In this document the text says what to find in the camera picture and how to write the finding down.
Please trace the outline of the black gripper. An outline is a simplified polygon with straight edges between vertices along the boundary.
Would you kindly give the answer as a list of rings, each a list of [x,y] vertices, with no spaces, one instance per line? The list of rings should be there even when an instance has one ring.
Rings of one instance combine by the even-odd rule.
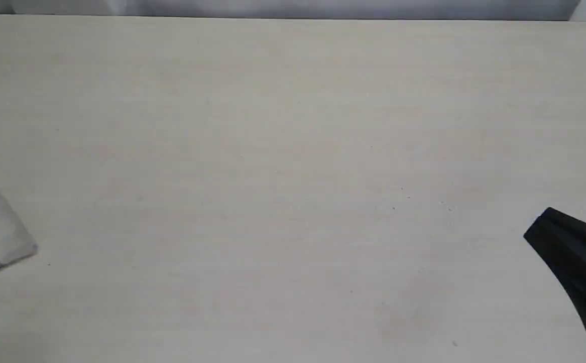
[[[586,332],[586,222],[548,207],[523,237],[557,278]]]

